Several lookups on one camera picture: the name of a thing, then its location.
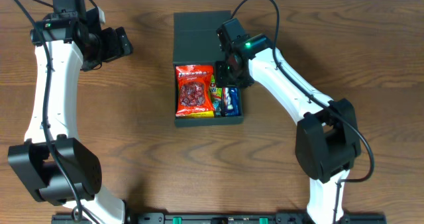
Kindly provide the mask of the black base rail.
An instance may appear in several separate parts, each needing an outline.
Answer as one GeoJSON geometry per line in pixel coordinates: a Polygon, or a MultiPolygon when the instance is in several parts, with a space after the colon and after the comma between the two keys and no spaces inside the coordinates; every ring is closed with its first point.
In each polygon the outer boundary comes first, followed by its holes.
{"type": "MultiPolygon", "coordinates": [[[[312,223],[312,219],[301,212],[285,212],[273,215],[171,215],[163,213],[132,214],[126,223],[136,224],[303,224],[312,223]]],[[[345,214],[340,224],[386,224],[381,214],[345,214]]]]}

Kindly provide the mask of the yellow candy bag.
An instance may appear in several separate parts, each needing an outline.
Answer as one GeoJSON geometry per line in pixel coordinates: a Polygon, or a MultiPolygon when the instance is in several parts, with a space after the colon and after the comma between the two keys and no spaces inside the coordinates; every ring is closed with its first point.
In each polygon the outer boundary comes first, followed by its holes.
{"type": "Polygon", "coordinates": [[[215,114],[213,111],[190,113],[187,115],[180,116],[181,119],[198,119],[198,118],[214,118],[214,117],[215,117],[215,114]]]}

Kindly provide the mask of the dark blue chocolate bar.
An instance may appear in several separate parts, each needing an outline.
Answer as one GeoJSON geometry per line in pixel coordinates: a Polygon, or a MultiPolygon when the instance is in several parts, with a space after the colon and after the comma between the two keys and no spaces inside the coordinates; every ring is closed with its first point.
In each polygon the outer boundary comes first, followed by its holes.
{"type": "Polygon", "coordinates": [[[232,116],[234,112],[234,106],[231,98],[230,89],[227,87],[223,88],[223,110],[225,116],[232,116]]]}

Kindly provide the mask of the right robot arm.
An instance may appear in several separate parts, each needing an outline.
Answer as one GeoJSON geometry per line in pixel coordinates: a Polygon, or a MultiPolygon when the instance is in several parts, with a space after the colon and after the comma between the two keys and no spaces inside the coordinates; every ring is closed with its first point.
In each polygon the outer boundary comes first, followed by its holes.
{"type": "Polygon", "coordinates": [[[339,223],[344,215],[343,181],[361,153],[352,104],[315,89],[266,35],[250,36],[238,19],[224,22],[217,35],[225,53],[225,66],[220,70],[223,81],[237,87],[260,83],[296,124],[295,156],[309,177],[310,220],[339,223]]]}

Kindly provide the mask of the black cardboard box with lid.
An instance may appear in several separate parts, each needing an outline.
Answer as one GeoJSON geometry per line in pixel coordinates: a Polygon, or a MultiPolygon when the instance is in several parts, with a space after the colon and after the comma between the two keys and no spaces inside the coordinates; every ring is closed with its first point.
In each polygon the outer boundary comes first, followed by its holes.
{"type": "MultiPolygon", "coordinates": [[[[225,55],[219,48],[216,30],[231,17],[230,11],[203,11],[174,13],[174,67],[175,112],[178,108],[179,88],[176,67],[185,65],[212,65],[223,62],[225,55]]],[[[238,91],[239,116],[214,118],[179,118],[174,123],[178,128],[213,125],[239,125],[244,121],[241,91],[238,91]]]]}

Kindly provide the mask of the red Maltesers candy bag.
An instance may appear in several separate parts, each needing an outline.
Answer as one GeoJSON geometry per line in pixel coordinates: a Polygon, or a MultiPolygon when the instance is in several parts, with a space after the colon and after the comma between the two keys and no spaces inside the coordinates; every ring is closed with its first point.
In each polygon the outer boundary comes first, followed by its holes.
{"type": "Polygon", "coordinates": [[[176,66],[178,83],[176,117],[204,111],[214,112],[209,94],[212,75],[212,65],[176,66]]]}

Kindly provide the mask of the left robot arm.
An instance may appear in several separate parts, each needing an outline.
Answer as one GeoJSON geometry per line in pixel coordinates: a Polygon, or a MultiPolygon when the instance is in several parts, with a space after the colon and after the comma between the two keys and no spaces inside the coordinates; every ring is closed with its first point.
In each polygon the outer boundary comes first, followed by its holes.
{"type": "Polygon", "coordinates": [[[90,0],[52,0],[52,12],[32,23],[37,62],[30,124],[8,162],[32,198],[70,209],[74,223],[126,223],[123,200],[102,184],[98,157],[80,142],[76,101],[80,72],[133,52],[124,28],[105,26],[90,0]]]}

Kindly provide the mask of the green Haribo worms bag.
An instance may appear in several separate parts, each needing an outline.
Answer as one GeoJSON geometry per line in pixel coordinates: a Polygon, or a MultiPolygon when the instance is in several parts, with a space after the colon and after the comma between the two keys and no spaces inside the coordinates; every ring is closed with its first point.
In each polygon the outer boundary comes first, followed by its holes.
{"type": "Polygon", "coordinates": [[[215,76],[211,76],[211,83],[209,85],[210,99],[214,107],[214,114],[216,117],[221,117],[222,112],[222,88],[218,87],[215,82],[215,76]]]}

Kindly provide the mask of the blue Oreo cookie pack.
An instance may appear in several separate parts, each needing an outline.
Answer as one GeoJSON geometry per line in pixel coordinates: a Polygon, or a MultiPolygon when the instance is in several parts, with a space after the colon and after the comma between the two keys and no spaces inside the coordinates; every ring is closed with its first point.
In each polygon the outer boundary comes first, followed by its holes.
{"type": "Polygon", "coordinates": [[[239,115],[239,96],[238,89],[236,87],[229,88],[229,100],[227,105],[227,114],[228,116],[238,116],[239,115]]]}

